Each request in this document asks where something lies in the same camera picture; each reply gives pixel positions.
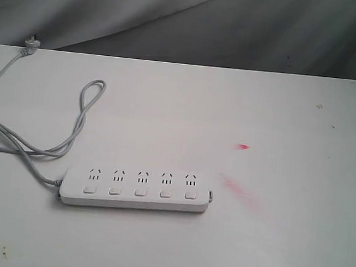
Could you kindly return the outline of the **white five-socket power strip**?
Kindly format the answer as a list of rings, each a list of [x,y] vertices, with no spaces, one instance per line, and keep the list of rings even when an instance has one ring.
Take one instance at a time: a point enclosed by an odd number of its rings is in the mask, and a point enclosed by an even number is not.
[[[58,192],[83,207],[201,213],[213,201],[212,182],[200,173],[99,162],[69,167]]]

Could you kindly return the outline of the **grey backdrop cloth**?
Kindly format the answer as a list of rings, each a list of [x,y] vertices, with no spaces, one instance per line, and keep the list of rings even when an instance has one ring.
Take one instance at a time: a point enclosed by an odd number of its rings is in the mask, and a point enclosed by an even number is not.
[[[356,79],[356,0],[0,0],[0,44]]]

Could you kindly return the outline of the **white wall plug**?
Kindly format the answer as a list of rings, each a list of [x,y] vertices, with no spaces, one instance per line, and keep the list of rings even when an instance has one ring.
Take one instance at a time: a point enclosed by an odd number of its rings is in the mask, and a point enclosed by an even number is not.
[[[22,56],[33,55],[41,46],[41,42],[36,35],[31,35],[25,40],[25,47],[21,50]]]

